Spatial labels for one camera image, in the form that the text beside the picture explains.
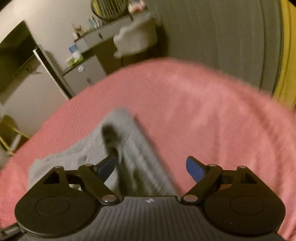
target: bed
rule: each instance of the bed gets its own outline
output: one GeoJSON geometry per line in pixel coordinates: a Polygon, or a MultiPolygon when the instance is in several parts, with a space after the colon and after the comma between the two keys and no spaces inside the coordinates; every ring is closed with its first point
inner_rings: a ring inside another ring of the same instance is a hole
{"type": "Polygon", "coordinates": [[[195,184],[189,155],[224,169],[248,166],[285,203],[279,233],[296,240],[294,113],[240,80],[172,59],[123,68],[63,104],[0,172],[0,226],[15,222],[33,161],[70,147],[118,107],[133,115],[184,193],[195,184]]]}

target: white logo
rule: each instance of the white logo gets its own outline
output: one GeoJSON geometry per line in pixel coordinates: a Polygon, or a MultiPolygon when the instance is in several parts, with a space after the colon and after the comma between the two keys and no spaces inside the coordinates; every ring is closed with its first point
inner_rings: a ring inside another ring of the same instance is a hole
{"type": "Polygon", "coordinates": [[[146,202],[148,202],[148,203],[153,203],[154,200],[150,197],[149,199],[146,200],[146,202]]]}

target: screw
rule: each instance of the screw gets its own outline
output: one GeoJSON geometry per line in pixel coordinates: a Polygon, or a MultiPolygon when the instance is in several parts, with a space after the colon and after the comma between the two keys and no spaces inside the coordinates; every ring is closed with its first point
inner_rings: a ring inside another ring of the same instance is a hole
{"type": "Polygon", "coordinates": [[[115,195],[105,195],[102,197],[102,200],[104,202],[107,202],[107,203],[111,203],[111,202],[115,202],[117,200],[117,197],[115,195]]]}
{"type": "Polygon", "coordinates": [[[191,194],[188,194],[188,195],[185,195],[183,197],[183,199],[186,201],[186,202],[196,202],[198,200],[198,197],[195,196],[195,195],[191,195],[191,194]]]}

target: pink blanket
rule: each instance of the pink blanket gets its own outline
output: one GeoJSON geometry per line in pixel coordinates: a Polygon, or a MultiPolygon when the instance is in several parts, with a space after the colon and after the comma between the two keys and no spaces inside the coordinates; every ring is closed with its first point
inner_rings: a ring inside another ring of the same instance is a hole
{"type": "Polygon", "coordinates": [[[13,222],[28,167],[87,136],[112,109],[126,108],[183,192],[192,155],[224,169],[248,166],[283,200],[280,234],[296,240],[296,118],[235,78],[196,64],[153,60],[124,68],[62,105],[0,175],[0,226],[13,222]]]}

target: gray cloth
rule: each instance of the gray cloth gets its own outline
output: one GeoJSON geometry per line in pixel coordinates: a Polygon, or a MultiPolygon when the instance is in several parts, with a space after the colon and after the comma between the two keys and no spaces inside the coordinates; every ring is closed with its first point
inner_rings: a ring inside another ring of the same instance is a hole
{"type": "Polygon", "coordinates": [[[178,195],[169,175],[158,161],[130,114],[114,110],[92,131],[69,149],[34,161],[29,169],[28,189],[54,166],[78,169],[86,163],[97,164],[111,148],[119,155],[115,171],[105,185],[117,195],[178,195]]]}

